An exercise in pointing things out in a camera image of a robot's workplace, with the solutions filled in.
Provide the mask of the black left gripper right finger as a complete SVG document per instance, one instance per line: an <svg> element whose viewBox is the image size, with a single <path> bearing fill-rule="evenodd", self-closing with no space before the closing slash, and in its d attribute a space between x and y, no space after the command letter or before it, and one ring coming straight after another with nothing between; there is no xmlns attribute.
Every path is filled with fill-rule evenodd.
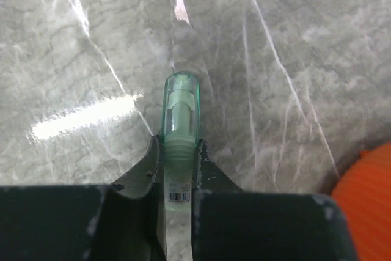
<svg viewBox="0 0 391 261"><path fill-rule="evenodd" d="M210 159L194 155L194 260L357 260L344 213L324 194L242 190Z"/></svg>

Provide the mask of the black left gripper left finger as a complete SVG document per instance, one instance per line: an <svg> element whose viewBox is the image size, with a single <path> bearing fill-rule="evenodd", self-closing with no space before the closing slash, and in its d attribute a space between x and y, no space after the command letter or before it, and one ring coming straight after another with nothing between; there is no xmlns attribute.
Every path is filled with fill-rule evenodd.
<svg viewBox="0 0 391 261"><path fill-rule="evenodd" d="M163 145L110 184L1 186L2 260L165 260Z"/></svg>

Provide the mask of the green eraser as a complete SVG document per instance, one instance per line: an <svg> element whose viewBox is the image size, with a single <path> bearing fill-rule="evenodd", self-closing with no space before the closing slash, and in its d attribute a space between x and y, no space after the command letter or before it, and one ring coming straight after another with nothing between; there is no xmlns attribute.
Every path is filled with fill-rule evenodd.
<svg viewBox="0 0 391 261"><path fill-rule="evenodd" d="M176 72L164 85L161 124L167 210L191 209L192 170L199 133L200 84L190 73Z"/></svg>

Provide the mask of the orange round pen holder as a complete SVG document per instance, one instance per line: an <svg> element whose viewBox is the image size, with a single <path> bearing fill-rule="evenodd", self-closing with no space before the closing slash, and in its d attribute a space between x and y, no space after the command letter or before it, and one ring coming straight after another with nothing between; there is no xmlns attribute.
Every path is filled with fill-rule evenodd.
<svg viewBox="0 0 391 261"><path fill-rule="evenodd" d="M332 191L360 260L390 260L390 143L364 150Z"/></svg>

